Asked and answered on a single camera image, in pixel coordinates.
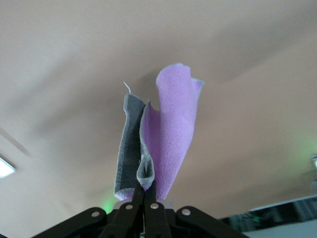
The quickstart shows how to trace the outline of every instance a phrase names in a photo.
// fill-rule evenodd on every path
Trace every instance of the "black metal bracket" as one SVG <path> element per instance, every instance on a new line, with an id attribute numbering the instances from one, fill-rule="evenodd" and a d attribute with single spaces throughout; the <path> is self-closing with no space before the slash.
<path id="1" fill-rule="evenodd" d="M 90 208 L 33 238 L 247 238 L 195 207 L 165 208 L 156 189 L 155 182 L 146 192 L 138 185 L 119 209 Z"/>

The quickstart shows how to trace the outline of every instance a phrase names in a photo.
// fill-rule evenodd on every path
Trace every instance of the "purple towel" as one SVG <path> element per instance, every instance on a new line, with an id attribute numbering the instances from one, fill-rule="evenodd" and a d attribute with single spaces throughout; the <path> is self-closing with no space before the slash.
<path id="1" fill-rule="evenodd" d="M 165 199 L 193 138 L 203 82 L 178 63 L 164 68 L 156 85 L 160 112 L 145 107 L 142 133 L 154 163 L 157 197 Z"/>
<path id="2" fill-rule="evenodd" d="M 193 138 L 203 84 L 191 77 L 188 66 L 177 63 L 164 68 L 157 77 L 160 112 L 150 103 L 142 110 L 137 96 L 126 96 L 127 119 L 115 182 L 115 195 L 120 200 L 132 197 L 137 181 L 147 189 L 153 179 L 157 181 L 157 198 L 166 198 Z M 129 135 L 137 130 L 139 136 Z"/>

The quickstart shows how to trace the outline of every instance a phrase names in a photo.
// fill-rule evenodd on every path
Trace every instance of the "metal rivet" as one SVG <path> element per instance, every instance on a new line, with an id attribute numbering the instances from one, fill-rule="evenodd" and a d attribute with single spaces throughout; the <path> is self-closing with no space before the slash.
<path id="1" fill-rule="evenodd" d="M 188 210 L 188 209 L 183 209 L 182 214 L 183 214 L 184 216 L 189 216 L 189 215 L 190 215 L 190 210 Z"/>
<path id="2" fill-rule="evenodd" d="M 100 215 L 100 212 L 96 211 L 91 214 L 92 217 L 97 217 Z"/>
<path id="3" fill-rule="evenodd" d="M 159 205 L 157 203 L 152 203 L 151 204 L 151 208 L 152 209 L 158 209 L 159 208 Z"/>
<path id="4" fill-rule="evenodd" d="M 127 209 L 127 210 L 131 210 L 132 208 L 133 208 L 133 206 L 131 204 L 126 205 L 126 207 L 125 207 L 125 209 Z"/>

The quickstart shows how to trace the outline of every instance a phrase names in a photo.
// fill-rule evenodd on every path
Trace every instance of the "gray cloth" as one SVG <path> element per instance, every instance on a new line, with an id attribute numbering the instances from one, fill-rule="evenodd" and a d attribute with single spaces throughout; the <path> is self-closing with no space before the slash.
<path id="1" fill-rule="evenodd" d="M 114 195 L 120 200 L 131 198 L 139 182 L 144 188 L 151 186 L 154 180 L 153 160 L 148 153 L 142 136 L 142 119 L 145 104 L 133 94 L 124 98 L 126 121 L 123 128 Z"/>

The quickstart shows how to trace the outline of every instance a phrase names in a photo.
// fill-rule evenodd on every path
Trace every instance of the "fluorescent light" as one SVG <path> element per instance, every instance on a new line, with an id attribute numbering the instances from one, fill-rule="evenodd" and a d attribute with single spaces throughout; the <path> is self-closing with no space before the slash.
<path id="1" fill-rule="evenodd" d="M 0 157 L 0 179 L 15 172 L 15 168 Z"/>

